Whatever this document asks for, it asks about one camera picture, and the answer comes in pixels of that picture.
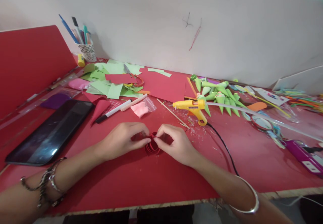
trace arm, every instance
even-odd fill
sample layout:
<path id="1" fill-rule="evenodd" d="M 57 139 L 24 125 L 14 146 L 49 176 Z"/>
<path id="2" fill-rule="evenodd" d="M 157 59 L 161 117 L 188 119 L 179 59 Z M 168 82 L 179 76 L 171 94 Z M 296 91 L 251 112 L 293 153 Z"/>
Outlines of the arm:
<path id="1" fill-rule="evenodd" d="M 159 139 L 164 133 L 173 138 L 174 141 L 171 145 Z M 201 174 L 227 204 L 242 211 L 254 208 L 255 196 L 248 185 L 203 157 L 192 146 L 183 129 L 172 125 L 162 125 L 154 140 L 159 148 L 175 160 L 194 168 Z M 292 223 L 261 194 L 258 194 L 258 197 L 259 209 L 255 214 L 243 214 L 232 209 L 243 223 Z"/>
<path id="2" fill-rule="evenodd" d="M 76 182 L 94 167 L 101 163 L 117 158 L 129 151 L 145 146 L 151 140 L 131 141 L 131 137 L 143 132 L 148 135 L 147 127 L 142 123 L 121 123 L 115 127 L 101 142 L 85 149 L 78 155 L 62 161 L 56 168 L 55 184 L 62 191 L 67 192 Z M 26 179 L 30 187 L 40 182 L 43 171 Z M 46 193 L 52 200 L 61 195 L 50 183 Z M 49 207 L 44 203 L 37 208 L 39 190 L 30 192 L 18 183 L 0 194 L 0 223 L 33 223 Z"/>

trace phone screen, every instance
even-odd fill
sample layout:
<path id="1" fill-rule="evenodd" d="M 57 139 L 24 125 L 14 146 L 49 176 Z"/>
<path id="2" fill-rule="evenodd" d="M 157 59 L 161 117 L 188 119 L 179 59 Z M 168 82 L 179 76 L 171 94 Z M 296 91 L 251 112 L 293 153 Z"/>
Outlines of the phone screen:
<path id="1" fill-rule="evenodd" d="M 6 157 L 6 162 L 45 165 L 54 160 L 93 108 L 91 102 L 68 100 Z"/>

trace silver bangle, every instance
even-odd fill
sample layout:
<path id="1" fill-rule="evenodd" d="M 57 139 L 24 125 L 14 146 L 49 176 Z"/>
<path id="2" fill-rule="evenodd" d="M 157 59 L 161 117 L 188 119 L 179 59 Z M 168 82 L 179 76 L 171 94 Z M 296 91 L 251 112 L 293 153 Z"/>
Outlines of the silver bangle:
<path id="1" fill-rule="evenodd" d="M 51 182 L 51 185 L 53 186 L 53 188 L 57 191 L 57 192 L 59 192 L 61 195 L 64 195 L 65 193 L 64 192 L 62 192 L 57 186 L 56 186 L 56 184 L 55 184 L 55 182 L 54 182 L 54 177 L 55 177 L 55 171 L 56 171 L 56 168 L 57 168 L 57 166 L 59 165 L 59 163 L 61 162 L 61 161 L 63 161 L 63 160 L 65 160 L 66 158 L 61 158 L 57 163 L 56 163 L 56 165 L 55 165 L 55 167 L 53 168 L 53 170 L 51 171 L 51 175 L 50 175 L 50 177 L 48 178 L 48 180 Z"/>
<path id="2" fill-rule="evenodd" d="M 241 210 L 238 210 L 236 208 L 234 208 L 232 205 L 229 205 L 232 209 L 238 211 L 238 212 L 241 212 L 241 213 L 244 213 L 244 214 L 255 214 L 257 212 L 257 210 L 259 209 L 259 199 L 258 199 L 258 195 L 256 193 L 256 191 L 254 190 L 254 188 L 247 182 L 245 181 L 243 178 L 239 177 L 239 176 L 236 176 L 240 179 L 242 179 L 248 186 L 249 188 L 252 190 L 253 194 L 255 195 L 255 199 L 256 199 L 256 205 L 253 209 L 251 209 L 250 211 L 241 211 Z"/>

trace glue stick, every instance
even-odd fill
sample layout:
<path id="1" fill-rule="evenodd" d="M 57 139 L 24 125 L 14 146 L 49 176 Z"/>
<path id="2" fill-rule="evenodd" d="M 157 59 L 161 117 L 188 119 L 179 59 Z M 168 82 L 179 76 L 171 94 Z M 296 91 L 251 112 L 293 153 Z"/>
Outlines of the glue stick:
<path id="1" fill-rule="evenodd" d="M 84 67 L 85 66 L 85 62 L 84 62 L 84 58 L 82 56 L 82 54 L 77 54 L 77 64 L 79 67 Z"/>

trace red tabletop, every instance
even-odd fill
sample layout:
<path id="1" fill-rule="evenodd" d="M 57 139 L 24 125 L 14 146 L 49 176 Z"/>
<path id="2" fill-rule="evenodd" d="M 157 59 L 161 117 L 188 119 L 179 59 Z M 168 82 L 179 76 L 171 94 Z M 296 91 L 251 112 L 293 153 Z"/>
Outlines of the red tabletop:
<path id="1" fill-rule="evenodd" d="M 157 110 L 144 115 L 141 119 L 128 109 L 125 112 L 115 113 L 102 124 L 90 127 L 89 120 L 92 115 L 90 114 L 61 156 L 76 155 L 102 140 L 121 122 L 143 122 L 150 132 L 157 131 L 163 123 L 186 129 L 154 97 L 150 98 Z M 81 94 L 76 99 L 87 100 Z M 173 109 L 170 102 L 166 101 L 165 105 L 190 126 L 186 134 L 200 153 L 234 173 L 228 153 L 212 129 L 208 126 L 199 126 L 195 116 L 187 116 L 185 110 Z M 278 148 L 266 134 L 256 130 L 243 117 L 238 118 L 235 114 L 230 117 L 225 111 L 222 115 L 216 106 L 209 108 L 212 117 L 205 114 L 208 122 L 217 129 L 227 144 L 240 176 L 257 191 L 274 192 L 323 186 L 322 179 L 310 174 L 288 150 Z M 265 112 L 284 123 L 323 137 L 323 118 L 315 113 L 296 111 L 301 119 L 301 122 L 296 124 L 279 116 L 274 109 Z M 2 129 L 1 162 L 8 152 L 52 113 L 53 110 L 37 108 Z M 284 128 L 282 132 L 286 138 L 302 140 L 311 147 L 318 143 Z M 0 175 L 0 191 L 17 183 L 22 176 L 30 176 L 44 169 L 45 167 L 10 165 Z M 219 197 L 218 194 L 193 169 L 178 163 L 166 153 L 147 156 L 144 149 L 139 149 L 93 169 L 68 192 L 58 207 L 49 209 L 48 213 L 64 214 L 216 197 Z"/>

